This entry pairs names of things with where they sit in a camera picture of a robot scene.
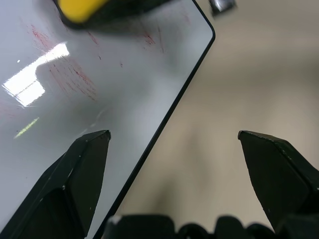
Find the small metal object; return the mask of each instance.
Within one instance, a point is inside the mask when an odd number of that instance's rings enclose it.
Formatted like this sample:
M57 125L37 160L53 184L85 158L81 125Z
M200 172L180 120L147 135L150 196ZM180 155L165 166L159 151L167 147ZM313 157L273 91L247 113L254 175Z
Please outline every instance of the small metal object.
M220 15L221 13L236 7L235 0L209 0L209 3L212 8L213 16Z

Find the floor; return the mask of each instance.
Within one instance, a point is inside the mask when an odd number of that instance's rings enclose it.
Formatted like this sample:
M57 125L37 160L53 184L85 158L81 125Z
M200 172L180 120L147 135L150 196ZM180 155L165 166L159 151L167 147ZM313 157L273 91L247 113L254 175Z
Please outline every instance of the floor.
M198 0L210 16L207 0ZM219 215L269 225L237 133L288 140L319 169L319 2L237 0L118 214L161 213L212 231Z

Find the white surface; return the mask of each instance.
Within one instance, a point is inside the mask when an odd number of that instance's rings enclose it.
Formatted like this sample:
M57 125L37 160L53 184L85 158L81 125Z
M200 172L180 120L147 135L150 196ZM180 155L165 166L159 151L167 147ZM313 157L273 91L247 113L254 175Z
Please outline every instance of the white surface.
M191 0L90 33L51 1L5 1L0 20L0 230L76 138L109 129L92 238L213 33Z

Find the yellow object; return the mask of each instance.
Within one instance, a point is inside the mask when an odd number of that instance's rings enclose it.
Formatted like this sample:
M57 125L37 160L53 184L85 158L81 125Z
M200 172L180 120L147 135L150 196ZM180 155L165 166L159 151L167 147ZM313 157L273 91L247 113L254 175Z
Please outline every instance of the yellow object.
M73 23L83 23L109 0L58 0L63 14Z

